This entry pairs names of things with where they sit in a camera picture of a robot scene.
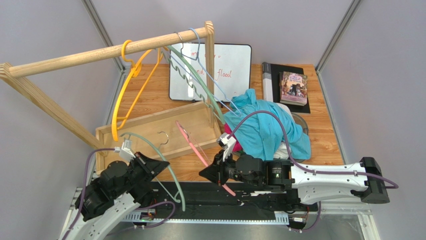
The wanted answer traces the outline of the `sage green hanger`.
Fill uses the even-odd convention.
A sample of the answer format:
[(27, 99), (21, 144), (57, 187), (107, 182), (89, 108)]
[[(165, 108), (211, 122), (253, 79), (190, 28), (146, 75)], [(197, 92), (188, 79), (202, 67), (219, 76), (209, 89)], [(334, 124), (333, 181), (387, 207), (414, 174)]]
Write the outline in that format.
[[(209, 89), (205, 81), (202, 80), (200, 74), (197, 73), (194, 67), (187, 61), (187, 57), (184, 56), (182, 50), (177, 51), (176, 48), (171, 45), (168, 46), (168, 49), (168, 62), (170, 68), (174, 69), (178, 73), (178, 75), (186, 81), (187, 85), (193, 90), (195, 95), (202, 100), (202, 102), (208, 109), (210, 109), (212, 115), (217, 118), (222, 124), (224, 124), (225, 118), (220, 107), (220, 104), (222, 104), (223, 102), (215, 96), (214, 87), (212, 89)], [(198, 93), (197, 87), (194, 85), (194, 83), (190, 83), (190, 78), (187, 74), (189, 75), (191, 80), (201, 86), (201, 88), (206, 93), (206, 96), (201, 93)]]

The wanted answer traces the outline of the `light blue t shirt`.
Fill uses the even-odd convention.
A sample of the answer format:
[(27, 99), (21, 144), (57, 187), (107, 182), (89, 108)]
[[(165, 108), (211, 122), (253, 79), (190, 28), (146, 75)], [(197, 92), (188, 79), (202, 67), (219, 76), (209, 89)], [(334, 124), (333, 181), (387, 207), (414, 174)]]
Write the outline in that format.
[[(270, 161), (277, 157), (278, 150), (283, 151), (288, 140), (291, 155), (296, 160), (309, 160), (312, 156), (311, 142), (303, 128), (292, 115), (283, 109), (283, 105), (256, 98), (255, 90), (250, 88), (244, 94), (233, 97), (231, 109), (241, 112), (238, 117), (232, 112), (223, 115), (224, 130), (230, 134), (241, 120), (256, 111), (267, 111), (278, 117), (281, 124), (267, 113), (258, 113), (249, 117), (235, 132), (234, 138), (242, 150), (255, 158)], [(287, 137), (284, 137), (281, 125)]]

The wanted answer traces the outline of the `pink hanger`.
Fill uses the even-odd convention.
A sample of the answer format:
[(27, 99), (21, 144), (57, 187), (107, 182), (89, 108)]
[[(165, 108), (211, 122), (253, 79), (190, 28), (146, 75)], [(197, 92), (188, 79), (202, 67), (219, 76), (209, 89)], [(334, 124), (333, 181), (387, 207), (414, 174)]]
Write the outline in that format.
[(192, 151), (196, 154), (196, 156), (199, 158), (199, 160), (203, 163), (203, 165), (205, 167), (208, 167), (209, 164), (207, 162), (207, 155), (204, 152), (204, 150), (200, 147), (200, 145), (198, 144), (198, 142), (195, 140), (195, 144), (193, 143), (193, 138), (188, 134), (188, 132), (186, 131), (186, 129), (180, 124), (180, 122), (178, 120), (175, 121), (176, 126), (178, 127), (180, 133), (182, 134), (182, 136), (184, 137), (184, 139), (186, 140), (187, 144), (189, 145), (189, 147), (192, 149)]

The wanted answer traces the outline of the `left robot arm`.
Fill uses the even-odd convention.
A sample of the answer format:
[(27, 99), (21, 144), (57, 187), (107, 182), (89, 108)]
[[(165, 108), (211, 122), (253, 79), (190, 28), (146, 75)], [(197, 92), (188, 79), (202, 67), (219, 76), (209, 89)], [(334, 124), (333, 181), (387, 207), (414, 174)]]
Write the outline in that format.
[(169, 162), (140, 152), (129, 163), (114, 161), (77, 197), (70, 222), (61, 240), (102, 240), (128, 214), (141, 208), (154, 209), (152, 180)]

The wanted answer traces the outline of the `pale green hanger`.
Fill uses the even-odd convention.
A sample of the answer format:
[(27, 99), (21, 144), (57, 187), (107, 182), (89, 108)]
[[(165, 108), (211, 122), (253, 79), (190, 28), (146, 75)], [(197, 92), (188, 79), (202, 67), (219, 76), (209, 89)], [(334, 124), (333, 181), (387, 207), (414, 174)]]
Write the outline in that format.
[[(166, 158), (165, 158), (165, 156), (161, 153), (161, 151), (160, 151), (160, 148), (159, 147), (156, 147), (151, 141), (149, 141), (148, 139), (146, 139), (145, 137), (143, 137), (143, 136), (141, 136), (141, 135), (139, 135), (139, 134), (136, 134), (136, 133), (133, 133), (133, 132), (124, 132), (123, 134), (121, 134), (120, 135), (120, 137), (123, 137), (123, 136), (125, 136), (125, 135), (128, 135), (129, 136), (129, 138), (127, 138), (127, 140), (130, 140), (130, 136), (133, 136), (133, 137), (136, 137), (136, 138), (139, 138), (139, 139), (141, 139), (142, 141), (144, 141), (145, 143), (147, 143), (157, 154), (158, 154), (158, 156), (164, 161), (164, 162), (169, 162)], [(173, 196), (172, 197), (172, 199), (176, 202), (176, 203), (181, 203), (181, 207), (182, 207), (182, 211), (183, 212), (185, 212), (186, 211), (186, 209), (187, 209), (187, 204), (186, 204), (186, 198), (185, 198), (185, 195), (184, 195), (184, 192), (183, 192), (183, 189), (182, 189), (182, 187), (181, 187), (181, 185), (180, 185), (180, 182), (178, 181), (178, 178), (177, 178), (177, 176), (176, 176), (176, 174), (175, 174), (175, 172), (173, 171), (173, 169), (172, 169), (172, 167), (171, 167), (171, 165), (169, 165), (168, 167), (167, 167), (167, 169), (169, 170), (169, 172), (170, 172), (170, 174), (171, 174), (171, 176), (172, 176), (172, 178), (173, 178), (173, 180), (174, 180), (174, 183), (175, 183), (175, 185), (176, 185), (176, 187), (177, 187), (177, 193), (175, 194), (175, 196)]]

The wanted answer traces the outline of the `white t shirt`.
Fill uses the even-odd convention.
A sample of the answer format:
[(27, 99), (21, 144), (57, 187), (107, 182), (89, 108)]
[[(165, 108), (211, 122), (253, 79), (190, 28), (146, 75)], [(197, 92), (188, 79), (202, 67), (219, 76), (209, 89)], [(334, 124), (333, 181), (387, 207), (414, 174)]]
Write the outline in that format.
[[(277, 103), (277, 105), (282, 108), (287, 114), (290, 115), (291, 119), (294, 121), (294, 117), (290, 111), (290, 109), (282, 104), (282, 103)], [(286, 147), (286, 143), (284, 141), (282, 141), (278, 147), (278, 149), (275, 151), (274, 155), (273, 155), (274, 159), (284, 159), (287, 160), (289, 158), (289, 153)]]

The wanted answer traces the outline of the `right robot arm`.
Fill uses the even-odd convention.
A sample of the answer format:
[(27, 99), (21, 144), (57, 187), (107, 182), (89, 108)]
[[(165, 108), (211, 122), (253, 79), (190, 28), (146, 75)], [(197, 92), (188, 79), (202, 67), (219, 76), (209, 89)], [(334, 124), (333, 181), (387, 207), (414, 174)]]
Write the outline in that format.
[(309, 165), (290, 160), (264, 161), (251, 155), (234, 160), (221, 150), (199, 175), (224, 186), (229, 179), (271, 193), (297, 191), (297, 200), (312, 205), (324, 200), (360, 198), (367, 204), (390, 202), (381, 168), (373, 157), (347, 165)]

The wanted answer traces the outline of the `light blue wire hanger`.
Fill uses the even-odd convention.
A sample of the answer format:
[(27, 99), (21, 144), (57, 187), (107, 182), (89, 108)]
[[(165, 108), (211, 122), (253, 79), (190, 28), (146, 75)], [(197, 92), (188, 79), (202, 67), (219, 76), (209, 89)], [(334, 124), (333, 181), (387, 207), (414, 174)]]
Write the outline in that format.
[(237, 116), (237, 117), (240, 117), (241, 115), (242, 115), (242, 112), (240, 111), (240, 109), (235, 105), (235, 103), (231, 100), (231, 99), (229, 99), (229, 98), (227, 98), (227, 95), (226, 95), (226, 93), (225, 93), (225, 91), (220, 87), (220, 85), (217, 83), (217, 81), (212, 77), (212, 75), (207, 71), (207, 68), (204, 66), (204, 64), (202, 64), (201, 63), (201, 60), (200, 60), (200, 48), (201, 48), (201, 38), (200, 38), (200, 36), (198, 35), (198, 33), (197, 33), (197, 31), (195, 30), (195, 29), (193, 29), (193, 28), (190, 28), (189, 29), (190, 31), (192, 31), (194, 34), (195, 34), (195, 36), (196, 36), (196, 38), (197, 38), (197, 50), (196, 50), (196, 55), (195, 55), (195, 57), (190, 57), (190, 56), (188, 56), (188, 55), (185, 55), (184, 54), (184, 56), (186, 57), (186, 60), (187, 59), (190, 59), (190, 60), (193, 60), (193, 61), (196, 61), (197, 63), (198, 63), (198, 65), (202, 68), (202, 70), (204, 70), (204, 72), (206, 73), (206, 80), (204, 81), (206, 84), (213, 84), (215, 87), (218, 87), (219, 88), (219, 90), (220, 90), (220, 92), (223, 94), (223, 96), (225, 97), (225, 99), (226, 100), (228, 100), (229, 101), (229, 103), (234, 107), (234, 110), (232, 110), (230, 107), (228, 107), (226, 104), (225, 104), (225, 102), (223, 102), (222, 104), (219, 104), (219, 106), (220, 107), (224, 107), (224, 108), (226, 108), (227, 110), (229, 110), (229, 112), (231, 112), (232, 114), (234, 114), (235, 116)]

